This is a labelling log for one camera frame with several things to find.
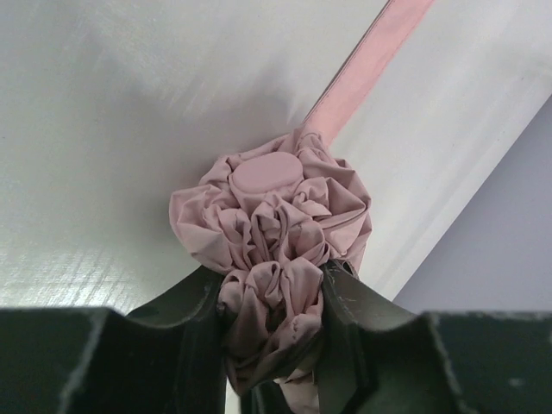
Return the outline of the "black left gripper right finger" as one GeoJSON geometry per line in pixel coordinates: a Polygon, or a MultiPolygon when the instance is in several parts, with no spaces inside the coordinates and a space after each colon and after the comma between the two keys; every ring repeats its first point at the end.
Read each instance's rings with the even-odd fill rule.
{"type": "Polygon", "coordinates": [[[323,413],[548,413],[548,312],[426,311],[414,315],[323,267],[323,413]]]}

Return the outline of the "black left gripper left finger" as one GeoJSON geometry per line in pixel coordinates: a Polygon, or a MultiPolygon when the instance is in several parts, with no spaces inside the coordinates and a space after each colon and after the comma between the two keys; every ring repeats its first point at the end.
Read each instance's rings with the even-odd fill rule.
{"type": "Polygon", "coordinates": [[[2,412],[224,412],[221,282],[200,267],[125,315],[108,307],[2,309],[2,412]]]}

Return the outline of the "pink and black folding umbrella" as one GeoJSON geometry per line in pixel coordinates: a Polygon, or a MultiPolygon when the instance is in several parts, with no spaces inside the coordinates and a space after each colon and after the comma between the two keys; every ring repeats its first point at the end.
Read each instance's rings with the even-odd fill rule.
{"type": "Polygon", "coordinates": [[[269,382],[294,413],[320,410],[314,380],[322,332],[323,270],[358,269],[372,231],[371,198],[329,144],[428,11],[390,1],[300,127],[220,157],[169,203],[174,234],[223,282],[217,310],[230,384],[243,395],[269,382]]]}

